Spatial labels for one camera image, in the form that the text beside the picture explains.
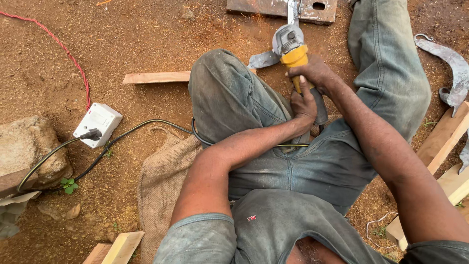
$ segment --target gray t-shirt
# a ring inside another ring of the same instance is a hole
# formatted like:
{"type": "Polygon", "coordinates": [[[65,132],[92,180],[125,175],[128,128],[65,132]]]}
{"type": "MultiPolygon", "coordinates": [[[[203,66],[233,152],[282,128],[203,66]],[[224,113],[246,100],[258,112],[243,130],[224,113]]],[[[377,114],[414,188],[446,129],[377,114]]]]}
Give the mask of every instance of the gray t-shirt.
{"type": "MultiPolygon", "coordinates": [[[[393,261],[366,245],[331,204],[288,190],[253,190],[231,209],[193,215],[169,228],[156,263],[285,263],[295,242],[310,236],[348,264],[393,261]]],[[[428,241],[410,245],[405,264],[469,263],[469,244],[428,241]]]]}

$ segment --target dirt ground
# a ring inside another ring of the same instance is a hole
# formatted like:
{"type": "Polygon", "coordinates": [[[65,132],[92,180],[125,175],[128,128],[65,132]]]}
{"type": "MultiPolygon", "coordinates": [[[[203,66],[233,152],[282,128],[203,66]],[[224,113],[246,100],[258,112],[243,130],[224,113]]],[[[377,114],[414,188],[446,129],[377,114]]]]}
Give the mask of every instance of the dirt ground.
{"type": "MultiPolygon", "coordinates": [[[[147,119],[162,118],[189,128],[192,118],[187,83],[122,85],[126,73],[190,70],[201,54],[218,47],[232,51],[247,64],[251,55],[270,49],[273,33],[285,23],[280,19],[227,14],[224,0],[112,0],[95,6],[97,2],[0,0],[0,10],[36,18],[65,44],[89,80],[92,102],[105,103],[124,116],[114,137],[147,119]],[[193,21],[182,17],[181,4],[193,11],[193,21]]],[[[469,1],[409,0],[408,10],[414,34],[433,36],[437,43],[469,61],[469,1]]],[[[302,23],[300,27],[310,52],[321,54],[332,70],[352,85],[358,73],[347,50],[350,18],[346,1],[339,0],[334,24],[302,23]]],[[[57,43],[34,23],[0,16],[0,30],[0,124],[41,115],[51,119],[61,142],[71,139],[86,106],[78,70],[57,43]]],[[[423,123],[437,122],[447,109],[437,96],[438,89],[451,87],[451,69],[425,51],[418,49],[418,53],[434,95],[423,123]]],[[[284,71],[281,65],[274,65],[259,70],[258,75],[288,98],[284,71]]],[[[332,102],[328,100],[327,104],[330,113],[338,113],[332,102]]],[[[162,132],[150,131],[151,127],[118,141],[113,146],[113,156],[104,158],[80,180],[76,193],[60,192],[30,201],[18,222],[20,232],[0,241],[0,262],[81,263],[98,242],[109,242],[108,232],[133,231],[138,223],[136,185],[140,166],[165,139],[162,132]],[[37,208],[47,204],[63,214],[78,202],[81,213],[72,220],[52,220],[37,208]]],[[[415,150],[433,127],[434,124],[420,127],[412,143],[415,150]]],[[[460,162],[457,156],[465,140],[466,136],[435,177],[460,162]]],[[[101,150],[84,144],[70,145],[68,156],[74,177],[101,150]]],[[[386,191],[380,178],[373,180],[348,217],[372,247],[401,258],[396,248],[380,249],[365,238],[367,222],[396,211],[386,191]]],[[[385,226],[392,218],[387,217],[380,225],[385,226]]],[[[386,239],[373,239],[382,246],[391,246],[386,239]]],[[[139,262],[137,251],[133,263],[139,262]]]]}

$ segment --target hand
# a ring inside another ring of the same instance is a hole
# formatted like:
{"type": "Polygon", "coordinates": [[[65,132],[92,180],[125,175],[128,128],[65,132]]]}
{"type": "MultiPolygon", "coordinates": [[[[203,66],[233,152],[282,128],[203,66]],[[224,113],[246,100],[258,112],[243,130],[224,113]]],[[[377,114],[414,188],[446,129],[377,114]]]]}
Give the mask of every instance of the hand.
{"type": "Polygon", "coordinates": [[[319,93],[327,96],[330,95],[327,84],[335,78],[340,78],[324,63],[319,55],[309,55],[308,64],[290,68],[288,72],[285,73],[285,76],[290,78],[297,75],[305,76],[316,86],[319,93]]]}
{"type": "Polygon", "coordinates": [[[304,131],[301,134],[303,134],[313,127],[314,120],[316,120],[318,115],[318,109],[314,96],[311,94],[310,85],[303,75],[300,76],[300,89],[303,96],[299,95],[293,86],[290,105],[295,113],[294,119],[302,120],[301,130],[304,131]]]}

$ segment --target jeans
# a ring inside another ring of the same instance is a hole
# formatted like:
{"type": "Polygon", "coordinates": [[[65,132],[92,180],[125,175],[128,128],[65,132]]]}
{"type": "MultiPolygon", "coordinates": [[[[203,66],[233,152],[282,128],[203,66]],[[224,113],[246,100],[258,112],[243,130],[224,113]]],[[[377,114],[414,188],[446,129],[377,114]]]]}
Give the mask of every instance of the jeans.
{"type": "MultiPolygon", "coordinates": [[[[410,142],[430,104],[431,91],[413,42],[407,2],[352,4],[348,48],[359,70],[356,94],[410,142]]],[[[292,118],[289,102],[223,49],[209,51],[195,62],[189,93],[199,134],[212,142],[292,118]]],[[[345,215],[376,175],[352,129],[338,119],[308,147],[291,152],[273,148],[230,172],[228,198],[239,199],[254,189],[292,190],[315,195],[345,215]]]]}

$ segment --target white string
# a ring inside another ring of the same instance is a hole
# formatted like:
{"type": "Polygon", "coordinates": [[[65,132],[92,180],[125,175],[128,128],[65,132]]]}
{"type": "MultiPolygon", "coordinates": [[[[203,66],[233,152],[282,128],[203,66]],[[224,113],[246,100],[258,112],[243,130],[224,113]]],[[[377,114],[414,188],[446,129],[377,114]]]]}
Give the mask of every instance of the white string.
{"type": "Polygon", "coordinates": [[[375,241],[373,241],[373,239],[371,239],[371,237],[368,236],[368,226],[369,226],[371,223],[380,222],[380,221],[383,220],[385,217],[387,217],[387,215],[389,215],[389,214],[396,214],[396,215],[399,215],[399,214],[396,213],[396,212],[389,212],[389,213],[385,214],[383,217],[381,217],[379,220],[370,221],[370,222],[368,222],[368,223],[366,224],[366,238],[369,239],[369,240],[371,240],[371,242],[373,242],[373,244],[375,244],[376,246],[378,246],[378,247],[380,247],[380,248],[393,248],[393,247],[395,247],[396,245],[390,246],[390,247],[382,247],[382,246],[376,244],[375,241]]]}

